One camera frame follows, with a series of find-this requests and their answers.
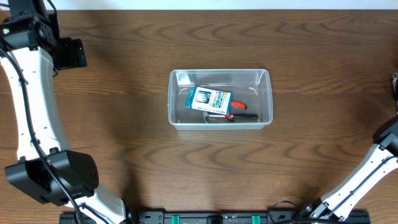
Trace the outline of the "clear plastic container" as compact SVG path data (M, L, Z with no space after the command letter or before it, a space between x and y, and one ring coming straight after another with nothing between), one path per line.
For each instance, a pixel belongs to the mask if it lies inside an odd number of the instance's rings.
M230 108L230 114L256 114L258 119L203 120L200 110L185 107L189 91L196 86L228 91L232 101L247 106L246 110ZM177 130L239 130L262 129L273 120L272 88L269 72L265 69L191 69L170 73L168 119Z

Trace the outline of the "blue white screwdriver box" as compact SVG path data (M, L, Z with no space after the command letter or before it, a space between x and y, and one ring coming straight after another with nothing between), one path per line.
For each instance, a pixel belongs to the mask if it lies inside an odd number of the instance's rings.
M233 94L231 92L196 86L189 91L185 107L209 113L228 115L232 99Z

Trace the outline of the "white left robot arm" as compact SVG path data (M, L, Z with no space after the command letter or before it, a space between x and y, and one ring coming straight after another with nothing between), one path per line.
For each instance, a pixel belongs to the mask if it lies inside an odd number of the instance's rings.
M61 37L56 13L40 0L9 0L1 23L1 66L11 87L19 142L7 181L39 203L74 209L70 223L131 223L124 200L99 183L93 158L72 150L57 108L53 79L87 65L83 43Z

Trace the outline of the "red black pliers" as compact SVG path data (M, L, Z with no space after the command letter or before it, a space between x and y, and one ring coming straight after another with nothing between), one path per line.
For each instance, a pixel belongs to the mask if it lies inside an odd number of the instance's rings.
M240 109L243 109L243 110L246 110L247 109L247 106L244 104L244 103L242 103L242 102L239 102L239 101L232 101L231 103L230 103L230 105L231 105L231 107L232 108L240 108ZM232 114L227 114L226 116L225 116L225 118L229 121L229 122L234 122L234 116L232 115Z

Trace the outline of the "silver wrench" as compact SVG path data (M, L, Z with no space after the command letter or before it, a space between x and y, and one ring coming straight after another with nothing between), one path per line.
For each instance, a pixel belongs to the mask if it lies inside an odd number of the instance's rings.
M395 72L392 74L392 84L393 86L397 86L397 82L398 82L398 73Z

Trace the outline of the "small claw hammer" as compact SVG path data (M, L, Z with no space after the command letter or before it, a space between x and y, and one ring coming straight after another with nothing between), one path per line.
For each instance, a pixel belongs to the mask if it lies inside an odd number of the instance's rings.
M202 112L203 120L205 123L208 123L208 120L211 119L226 119L230 123L233 123L235 119L258 119L258 115L256 114L215 114L209 112Z

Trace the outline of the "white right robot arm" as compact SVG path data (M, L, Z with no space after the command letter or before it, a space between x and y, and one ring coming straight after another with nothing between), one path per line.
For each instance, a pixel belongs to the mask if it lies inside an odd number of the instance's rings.
M299 218L348 219L353 207L388 173L397 169L397 117L373 134L373 144L360 164L334 190L303 209Z

